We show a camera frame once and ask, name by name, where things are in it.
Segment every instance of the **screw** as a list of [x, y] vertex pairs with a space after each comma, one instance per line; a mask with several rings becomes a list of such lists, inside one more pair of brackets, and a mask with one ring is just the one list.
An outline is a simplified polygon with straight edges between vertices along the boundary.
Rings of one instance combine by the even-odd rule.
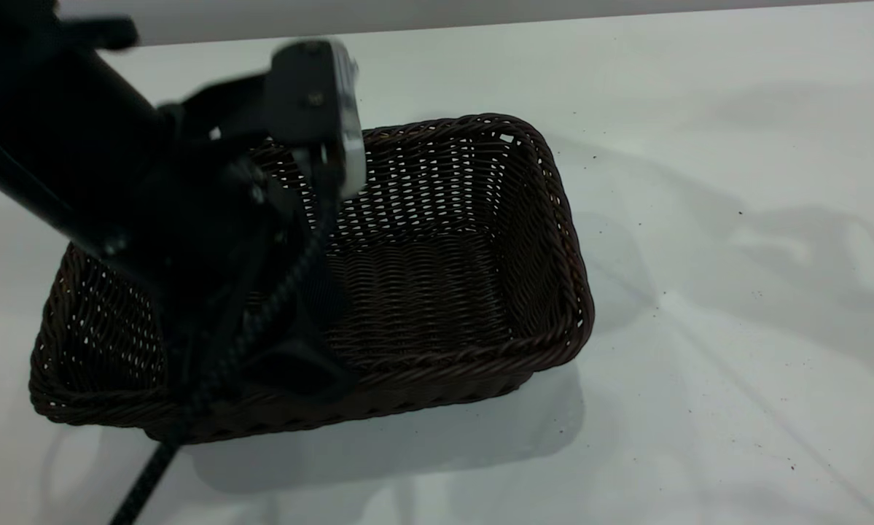
[[323, 93], [311, 92], [307, 95], [307, 104], [313, 107], [323, 106]]

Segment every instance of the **black cable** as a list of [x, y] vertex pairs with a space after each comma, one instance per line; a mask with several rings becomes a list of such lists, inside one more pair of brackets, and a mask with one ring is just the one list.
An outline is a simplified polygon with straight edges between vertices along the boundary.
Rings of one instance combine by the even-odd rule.
[[120, 505], [120, 509], [113, 516], [110, 525], [131, 525], [136, 522], [140, 512], [155, 491], [156, 486], [173, 461], [177, 451], [190, 435], [190, 429], [197, 419], [206, 416], [210, 407], [216, 401], [222, 387], [236, 379], [241, 366], [241, 361], [246, 356], [250, 346], [254, 345], [270, 323], [281, 311], [282, 305], [287, 303], [294, 293], [294, 287], [303, 279], [310, 270], [314, 258], [320, 256], [327, 245], [327, 239], [336, 228], [337, 214], [339, 214], [339, 200], [334, 198], [321, 201], [321, 209], [316, 229], [304, 246], [304, 252], [300, 254], [290, 272], [262, 304], [256, 315], [243, 323], [240, 335], [238, 335], [223, 355], [217, 357], [214, 366], [207, 370], [200, 378], [200, 383], [194, 388], [186, 405], [183, 406], [181, 418], [171, 427], [166, 438], [155, 449], [154, 454], [148, 459], [139, 478], [133, 483], [126, 499]]

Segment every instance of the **basket bottom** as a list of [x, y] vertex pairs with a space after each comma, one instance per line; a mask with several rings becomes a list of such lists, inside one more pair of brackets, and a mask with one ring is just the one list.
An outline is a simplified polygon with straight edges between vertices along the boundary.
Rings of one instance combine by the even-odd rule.
[[347, 257], [331, 253], [330, 269], [352, 308], [327, 333], [330, 348], [367, 375], [443, 365], [468, 346], [510, 341], [516, 327], [491, 241], [487, 233], [456, 230]]

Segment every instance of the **wicker basket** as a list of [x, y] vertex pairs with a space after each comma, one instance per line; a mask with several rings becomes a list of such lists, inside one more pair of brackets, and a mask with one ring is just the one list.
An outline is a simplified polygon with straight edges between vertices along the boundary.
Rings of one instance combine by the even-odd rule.
[[[517, 389], [580, 351], [594, 309], [553, 156], [521, 120], [479, 115], [364, 134], [369, 184], [347, 202], [329, 264], [353, 305], [327, 333], [360, 375], [334, 405], [250, 391], [191, 442], [310, 429]], [[313, 196], [283, 147], [253, 158]], [[51, 421], [141, 427], [177, 415], [151, 303], [70, 246], [31, 355], [31, 402]]]

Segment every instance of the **white table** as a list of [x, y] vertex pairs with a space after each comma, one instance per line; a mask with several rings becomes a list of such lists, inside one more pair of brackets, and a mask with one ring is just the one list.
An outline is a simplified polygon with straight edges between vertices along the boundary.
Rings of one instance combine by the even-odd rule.
[[[550, 140], [593, 338], [501, 399], [187, 448], [142, 523], [874, 524], [874, 4], [343, 39], [366, 126]], [[160, 102], [278, 43], [110, 62]], [[0, 523], [104, 523], [153, 448], [30, 408], [64, 244], [0, 195]]]

